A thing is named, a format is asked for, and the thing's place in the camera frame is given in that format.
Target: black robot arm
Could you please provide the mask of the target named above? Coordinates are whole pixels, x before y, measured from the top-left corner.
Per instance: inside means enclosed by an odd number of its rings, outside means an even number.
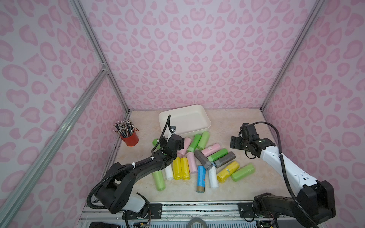
[[[173,134],[169,140],[160,141],[160,149],[153,156],[133,164],[115,163],[107,171],[102,181],[89,193],[87,205],[93,209],[108,209],[112,214],[121,211],[127,204],[135,182],[158,170],[166,168],[176,158],[176,151],[184,148],[184,139]],[[93,205],[92,195],[104,206]]]

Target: red pencil cup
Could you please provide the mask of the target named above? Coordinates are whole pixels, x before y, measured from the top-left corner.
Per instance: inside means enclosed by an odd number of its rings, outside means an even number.
[[[135,131],[133,132],[133,134],[127,138],[124,138],[122,136],[120,137],[127,144],[127,146],[135,146],[138,143],[139,139],[138,139],[136,131],[139,131],[139,130],[135,128]]]

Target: metal base plate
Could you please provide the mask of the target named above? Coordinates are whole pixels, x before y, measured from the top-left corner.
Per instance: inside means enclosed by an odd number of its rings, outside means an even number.
[[[162,214],[162,204],[150,204],[150,210],[151,210],[151,219],[161,219]],[[150,218],[150,215],[147,214],[144,220],[148,220]],[[139,219],[137,218],[136,214],[132,212],[132,214],[128,214],[128,220],[135,220]]]
[[[255,213],[253,212],[252,203],[238,203],[237,205],[238,205],[239,216],[241,217],[241,219],[257,218]],[[262,218],[270,218],[270,216],[265,215]]]

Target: black cable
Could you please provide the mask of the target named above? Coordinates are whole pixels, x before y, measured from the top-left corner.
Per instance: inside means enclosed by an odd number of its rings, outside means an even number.
[[[171,115],[169,115],[169,116],[167,117],[166,124],[165,124],[165,127],[164,127],[164,129],[163,129],[163,131],[162,131],[162,133],[161,133],[161,136],[160,136],[160,138],[159,138],[158,142],[156,143],[156,145],[155,145],[155,146],[153,147],[153,149],[151,150],[152,156],[153,156],[153,154],[154,154],[155,149],[156,149],[156,148],[157,148],[157,146],[160,144],[160,142],[161,142],[161,140],[162,140],[162,138],[163,138],[163,136],[164,136],[164,134],[165,134],[165,131],[166,131],[167,126],[169,126],[169,131],[172,133],[172,131],[171,131],[171,127],[170,127],[170,118],[171,118]]]
[[[275,215],[274,215],[274,223],[275,223],[275,226],[276,226],[276,228],[279,228],[279,224],[277,223],[277,215],[278,213],[275,213]]]
[[[131,228],[128,224],[127,210],[124,212],[124,221],[126,222],[127,228]]]
[[[144,161],[144,162],[136,162],[135,163],[135,167],[139,167],[139,166],[143,166],[147,163],[149,163],[150,161],[152,161],[152,158],[150,160],[147,160],[147,161]],[[90,207],[91,209],[106,209],[105,206],[100,206],[100,205],[95,205],[91,202],[91,197],[92,195],[95,193],[96,190],[98,190],[100,188],[100,186],[106,182],[107,180],[109,180],[110,178],[114,177],[115,175],[118,175],[124,171],[127,171],[129,169],[133,169],[134,166],[132,164],[129,164],[129,165],[126,165],[125,167],[115,171],[114,173],[110,174],[109,176],[107,177],[104,177],[97,185],[95,185],[95,187],[90,191],[88,197],[86,198],[86,203],[88,205],[88,207]]]
[[[287,170],[285,169],[283,152],[281,150],[281,140],[280,140],[279,131],[276,129],[276,127],[274,125],[272,125],[271,123],[265,122],[265,121],[255,122],[252,125],[255,125],[255,124],[267,124],[267,125],[269,125],[270,127],[272,127],[274,129],[274,131],[275,131],[275,133],[277,135],[277,144],[278,144],[278,148],[279,148],[279,157],[280,157],[280,163],[281,163],[281,170],[283,172],[283,178],[284,178],[285,185],[287,186],[288,192],[289,192],[290,196],[292,197],[295,205],[304,214],[304,216],[307,218],[307,220],[310,223],[310,225],[313,228],[319,228],[317,226],[317,224],[313,221],[313,219],[310,217],[310,215],[305,211],[305,209],[303,208],[303,206],[299,203],[298,199],[294,195],[294,192],[293,192],[292,188],[290,187],[289,180],[288,180],[288,176],[287,176]]]
[[[253,212],[253,216],[252,216],[252,220],[251,220],[251,221],[247,221],[247,220],[245,219],[245,214],[246,214],[247,212]],[[244,219],[246,222],[251,223],[251,222],[253,222],[253,221],[255,220],[255,212],[254,212],[253,210],[246,210],[246,211],[243,213],[242,217],[243,217],[243,219]]]
[[[238,133],[238,137],[239,137],[240,139],[243,139],[243,138],[242,138],[242,132],[241,132],[241,131],[239,131],[239,133]],[[250,158],[249,156],[247,156],[247,150],[245,150],[245,154],[246,154],[246,157],[248,157],[249,159],[255,159],[255,158],[256,158],[256,155],[254,155],[252,158]]]

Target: mounting plate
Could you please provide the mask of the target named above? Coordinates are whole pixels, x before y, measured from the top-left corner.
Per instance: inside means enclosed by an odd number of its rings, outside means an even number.
[[[161,214],[162,214],[162,204],[150,204],[150,208],[151,210],[151,219],[161,219]],[[143,219],[149,219],[150,215],[147,214],[147,216]],[[132,214],[128,214],[128,220],[130,219],[140,219],[137,218],[136,214],[134,212],[132,212]]]
[[[241,146],[242,139],[240,137],[231,136],[231,149],[243,150]]]
[[[239,216],[241,217],[241,219],[243,219],[243,218],[245,218],[245,219],[257,218],[257,216],[253,212],[251,202],[238,203],[237,205],[238,205]]]

